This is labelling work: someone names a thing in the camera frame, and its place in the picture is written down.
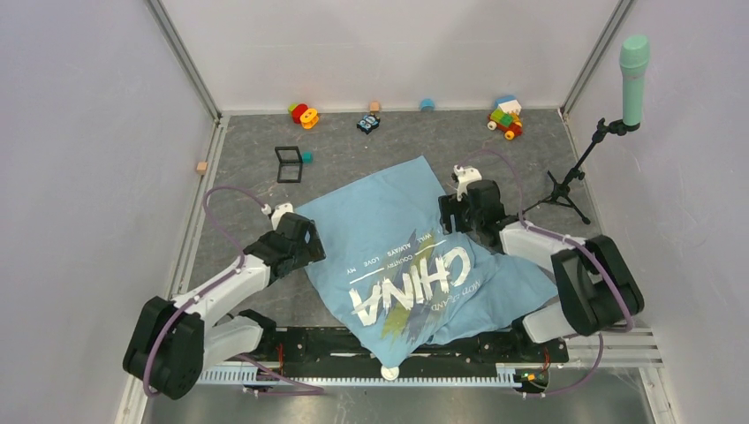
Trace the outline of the light blue printed t-shirt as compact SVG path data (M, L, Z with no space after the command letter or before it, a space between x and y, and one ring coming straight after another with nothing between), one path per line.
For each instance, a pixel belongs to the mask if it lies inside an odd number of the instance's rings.
M534 263L447 234L444 190L423 157L297 207L325 258L306 273L322 302L386 368L418 347L502 329L557 294Z

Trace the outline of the round brooch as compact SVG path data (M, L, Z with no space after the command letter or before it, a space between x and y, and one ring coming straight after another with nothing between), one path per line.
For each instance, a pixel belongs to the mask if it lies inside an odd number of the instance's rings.
M395 381L400 375L399 367L381 366L381 376L386 381Z

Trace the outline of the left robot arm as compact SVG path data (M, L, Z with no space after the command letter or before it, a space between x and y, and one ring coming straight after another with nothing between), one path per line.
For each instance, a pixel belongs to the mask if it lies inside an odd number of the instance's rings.
M324 260L315 222L294 212L273 219L271 231L242 249L224 271L174 299L149 299L136 321L122 360L149 396L177 400L218 363L250 353L270 358L277 336L252 317L222 318L239 302L279 279Z

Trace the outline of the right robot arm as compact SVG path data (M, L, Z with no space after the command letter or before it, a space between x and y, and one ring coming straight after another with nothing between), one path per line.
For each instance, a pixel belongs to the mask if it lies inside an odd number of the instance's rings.
M474 232L485 247L552 273L557 302L511 324L510 347L517 358L533 360L546 342L559 337L591 336L619 322L629 324L644 310L643 294L612 238L558 235L509 215L493 180L474 181L462 193L439 197L437 204L447 233Z

